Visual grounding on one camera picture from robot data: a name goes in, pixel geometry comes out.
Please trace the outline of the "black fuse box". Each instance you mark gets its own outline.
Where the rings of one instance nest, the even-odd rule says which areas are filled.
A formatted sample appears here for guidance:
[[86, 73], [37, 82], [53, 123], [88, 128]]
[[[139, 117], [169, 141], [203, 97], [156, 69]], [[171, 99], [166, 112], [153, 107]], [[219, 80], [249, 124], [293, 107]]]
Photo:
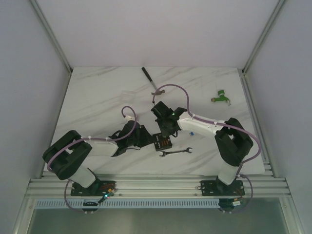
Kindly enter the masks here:
[[171, 149], [173, 146], [170, 137], [163, 137], [161, 133], [154, 134], [153, 139], [156, 152]]

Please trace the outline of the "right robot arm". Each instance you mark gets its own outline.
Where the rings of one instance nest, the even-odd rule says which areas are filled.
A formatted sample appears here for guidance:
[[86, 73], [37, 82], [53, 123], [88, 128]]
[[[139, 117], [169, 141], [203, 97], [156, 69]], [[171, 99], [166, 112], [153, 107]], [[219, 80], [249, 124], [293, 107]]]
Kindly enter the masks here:
[[216, 190], [223, 195], [233, 189], [236, 173], [245, 156], [254, 143], [235, 118], [218, 122], [190, 114], [187, 109], [178, 107], [175, 110], [167, 107], [162, 101], [151, 109], [156, 116], [156, 123], [164, 137], [173, 136], [178, 131], [190, 131], [216, 141], [219, 154], [223, 159], [217, 176]]

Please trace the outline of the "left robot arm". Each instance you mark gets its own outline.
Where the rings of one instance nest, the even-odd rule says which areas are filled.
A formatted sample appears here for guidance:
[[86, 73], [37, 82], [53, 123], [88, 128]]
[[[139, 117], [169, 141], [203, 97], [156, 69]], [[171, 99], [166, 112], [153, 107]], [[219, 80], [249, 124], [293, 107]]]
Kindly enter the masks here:
[[87, 167], [84, 160], [93, 147], [89, 141], [102, 141], [104, 152], [111, 157], [125, 153], [130, 147], [142, 148], [153, 144], [155, 138], [144, 125], [128, 121], [122, 130], [118, 130], [107, 138], [83, 138], [77, 131], [70, 130], [43, 153], [47, 169], [57, 175], [60, 180], [77, 183], [88, 196], [99, 192], [98, 177]]

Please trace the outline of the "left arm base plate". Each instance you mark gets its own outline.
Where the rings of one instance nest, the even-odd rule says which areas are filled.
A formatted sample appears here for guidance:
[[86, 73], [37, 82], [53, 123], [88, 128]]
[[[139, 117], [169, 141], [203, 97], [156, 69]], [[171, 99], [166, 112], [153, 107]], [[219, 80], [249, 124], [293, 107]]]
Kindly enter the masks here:
[[108, 193], [109, 189], [115, 189], [116, 182], [113, 180], [97, 181], [95, 185], [84, 188], [78, 183], [72, 185], [71, 196], [103, 196]]

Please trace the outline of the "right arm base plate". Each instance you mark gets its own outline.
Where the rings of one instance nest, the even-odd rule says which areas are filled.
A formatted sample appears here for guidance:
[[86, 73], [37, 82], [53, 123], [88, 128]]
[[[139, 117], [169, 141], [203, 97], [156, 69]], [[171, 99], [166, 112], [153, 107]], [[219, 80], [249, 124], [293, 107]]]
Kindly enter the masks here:
[[219, 180], [202, 180], [199, 189], [203, 196], [244, 196], [245, 190], [241, 180], [234, 180], [226, 185]]

